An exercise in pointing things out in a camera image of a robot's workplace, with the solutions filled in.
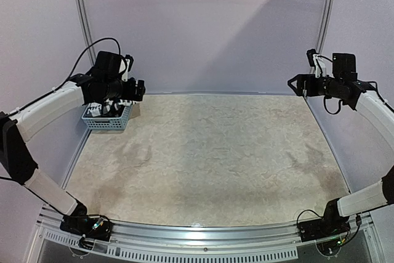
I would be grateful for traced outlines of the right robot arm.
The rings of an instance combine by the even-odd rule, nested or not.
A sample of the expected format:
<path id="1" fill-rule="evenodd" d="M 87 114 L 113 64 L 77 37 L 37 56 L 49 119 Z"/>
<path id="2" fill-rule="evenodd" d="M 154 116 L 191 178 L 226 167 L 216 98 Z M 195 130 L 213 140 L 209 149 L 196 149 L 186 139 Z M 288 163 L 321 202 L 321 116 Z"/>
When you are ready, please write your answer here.
<path id="1" fill-rule="evenodd" d="M 295 95 L 339 99 L 340 107 L 346 105 L 358 112 L 393 147 L 393 108 L 380 95 L 376 82 L 358 79 L 355 55 L 333 53 L 329 59 L 315 49 L 308 50 L 306 55 L 315 72 L 296 75 L 287 82 Z M 391 204 L 393 169 L 377 183 L 328 202 L 318 230 L 324 236 L 331 236 L 349 216 Z"/>

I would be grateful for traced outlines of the black white checked shirt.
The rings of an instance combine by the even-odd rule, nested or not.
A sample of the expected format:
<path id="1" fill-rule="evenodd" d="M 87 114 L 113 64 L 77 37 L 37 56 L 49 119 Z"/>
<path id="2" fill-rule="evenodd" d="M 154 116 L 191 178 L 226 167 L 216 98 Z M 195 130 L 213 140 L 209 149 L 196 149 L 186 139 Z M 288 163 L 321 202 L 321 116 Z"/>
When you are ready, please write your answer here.
<path id="1" fill-rule="evenodd" d="M 120 117 L 125 108 L 135 105 L 132 100 L 107 100 L 104 103 L 90 103 L 84 113 L 87 118 L 116 118 Z"/>

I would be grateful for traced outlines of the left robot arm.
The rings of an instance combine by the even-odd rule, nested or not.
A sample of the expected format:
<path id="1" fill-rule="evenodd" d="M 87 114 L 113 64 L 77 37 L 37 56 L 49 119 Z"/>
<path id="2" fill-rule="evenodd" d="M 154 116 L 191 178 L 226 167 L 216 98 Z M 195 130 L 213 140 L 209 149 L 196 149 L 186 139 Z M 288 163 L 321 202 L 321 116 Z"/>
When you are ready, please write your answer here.
<path id="1" fill-rule="evenodd" d="M 145 82 L 129 77 L 134 59 L 100 51 L 94 66 L 85 74 L 75 74 L 53 91 L 12 114 L 1 113 L 1 164 L 10 179 L 33 192 L 61 214 L 79 235 L 92 226 L 79 210 L 85 207 L 42 172 L 26 146 L 39 131 L 69 111 L 107 100 L 141 102 Z"/>

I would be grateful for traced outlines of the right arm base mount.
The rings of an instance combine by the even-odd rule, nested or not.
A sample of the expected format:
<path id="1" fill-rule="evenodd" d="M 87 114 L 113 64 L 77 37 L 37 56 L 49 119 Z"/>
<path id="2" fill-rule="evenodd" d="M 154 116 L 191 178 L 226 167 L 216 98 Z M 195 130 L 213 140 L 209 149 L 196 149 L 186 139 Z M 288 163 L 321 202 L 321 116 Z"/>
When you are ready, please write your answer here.
<path id="1" fill-rule="evenodd" d="M 301 222 L 300 218 L 302 214 L 306 212 L 314 214 L 317 218 Z M 343 246 L 352 241 L 360 231 L 362 220 L 359 214 L 356 215 L 355 221 L 357 229 L 355 233 L 351 235 L 351 227 L 348 217 L 340 217 L 338 220 L 327 222 L 324 220 L 323 216 L 320 216 L 314 210 L 305 209 L 297 216 L 296 227 L 302 242 L 319 240 L 334 235 L 340 235 L 345 232 L 345 236 L 343 238 L 339 238 L 336 243 L 337 246 Z"/>

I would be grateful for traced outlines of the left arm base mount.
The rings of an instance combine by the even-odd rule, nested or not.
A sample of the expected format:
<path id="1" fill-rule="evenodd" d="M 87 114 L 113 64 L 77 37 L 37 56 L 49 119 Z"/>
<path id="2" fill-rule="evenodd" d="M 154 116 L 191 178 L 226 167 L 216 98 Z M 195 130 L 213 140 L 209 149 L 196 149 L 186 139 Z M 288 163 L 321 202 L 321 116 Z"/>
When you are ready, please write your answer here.
<path id="1" fill-rule="evenodd" d="M 96 240 L 109 242 L 113 226 L 114 223 L 103 215 L 64 216 L 60 230 L 79 235 L 78 247 L 92 250 Z"/>

